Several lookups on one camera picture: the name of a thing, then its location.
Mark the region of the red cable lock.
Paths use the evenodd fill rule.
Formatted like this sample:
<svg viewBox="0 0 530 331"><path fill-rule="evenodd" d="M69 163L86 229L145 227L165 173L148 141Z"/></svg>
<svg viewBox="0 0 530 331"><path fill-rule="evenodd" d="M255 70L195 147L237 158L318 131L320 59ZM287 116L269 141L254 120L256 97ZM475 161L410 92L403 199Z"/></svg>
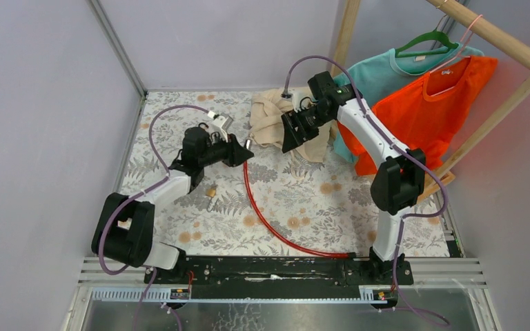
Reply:
<svg viewBox="0 0 530 331"><path fill-rule="evenodd" d="M357 252L348 177L276 146L253 146L243 166L248 202L268 233L299 254L346 258Z"/></svg>

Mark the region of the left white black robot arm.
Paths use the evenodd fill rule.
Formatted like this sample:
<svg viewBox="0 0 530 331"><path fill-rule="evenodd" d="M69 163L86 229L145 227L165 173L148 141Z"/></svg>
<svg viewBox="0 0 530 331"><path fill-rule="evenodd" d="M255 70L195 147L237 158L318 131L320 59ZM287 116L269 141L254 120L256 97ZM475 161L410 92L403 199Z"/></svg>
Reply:
<svg viewBox="0 0 530 331"><path fill-rule="evenodd" d="M109 258L126 267L160 268L169 283L182 281L187 267L179 258L184 251L153 239L157 213L191 193L204 178L205 167L215 163L237 167L253 156L234 134L220 137L199 126L187 129L163 179L131 196L117 192L107 196L91 242L104 271L113 273L104 263Z"/></svg>

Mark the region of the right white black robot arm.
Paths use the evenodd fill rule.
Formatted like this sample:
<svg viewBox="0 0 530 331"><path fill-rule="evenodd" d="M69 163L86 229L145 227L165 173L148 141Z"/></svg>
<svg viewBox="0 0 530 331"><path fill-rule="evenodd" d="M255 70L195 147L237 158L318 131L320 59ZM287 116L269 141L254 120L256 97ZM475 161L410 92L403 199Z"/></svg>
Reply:
<svg viewBox="0 0 530 331"><path fill-rule="evenodd" d="M379 209L377 239L369 252L368 274L379 284L397 285L404 269L403 218L410 214L424 191L425 155L411 150L373 114L356 87L337 85L328 72L308 81L315 102L295 106L282 116L282 151L289 152L312 140L319 128L335 120L360 142L377 168L371 198Z"/></svg>

